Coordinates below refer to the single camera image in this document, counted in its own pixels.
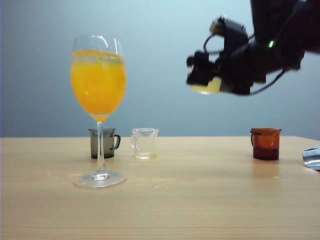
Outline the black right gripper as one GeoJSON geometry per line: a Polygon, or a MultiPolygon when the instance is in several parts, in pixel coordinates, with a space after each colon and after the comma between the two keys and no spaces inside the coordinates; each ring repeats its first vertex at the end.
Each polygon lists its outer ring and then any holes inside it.
{"type": "Polygon", "coordinates": [[[186,60],[187,67],[191,67],[186,84],[207,86],[219,75],[222,92],[249,95],[254,84],[266,83],[266,73],[258,64],[265,51],[265,43],[257,41],[244,44],[224,42],[223,51],[215,61],[218,66],[209,61],[207,52],[196,51],[193,58],[186,60]]]}

